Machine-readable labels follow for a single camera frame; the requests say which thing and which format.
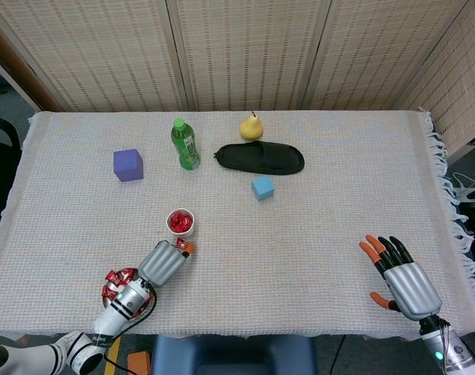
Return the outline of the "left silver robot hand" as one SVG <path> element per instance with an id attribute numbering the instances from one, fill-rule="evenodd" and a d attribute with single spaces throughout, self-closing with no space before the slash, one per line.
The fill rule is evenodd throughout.
<path id="1" fill-rule="evenodd" d="M 194 251 L 194 242 L 188 242 L 183 248 L 178 248 L 166 240 L 160 241 L 140 263 L 138 275 L 154 288 L 162 287 Z"/>

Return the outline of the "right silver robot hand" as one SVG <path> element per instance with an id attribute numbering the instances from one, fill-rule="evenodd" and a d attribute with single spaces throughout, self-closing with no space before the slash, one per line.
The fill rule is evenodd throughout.
<path id="1" fill-rule="evenodd" d="M 380 307 L 401 313 L 412 321 L 436 316 L 442 306 L 433 284 L 422 266 L 396 237 L 365 236 L 359 247 L 384 279 L 392 298 L 372 291 L 370 297 Z"/>

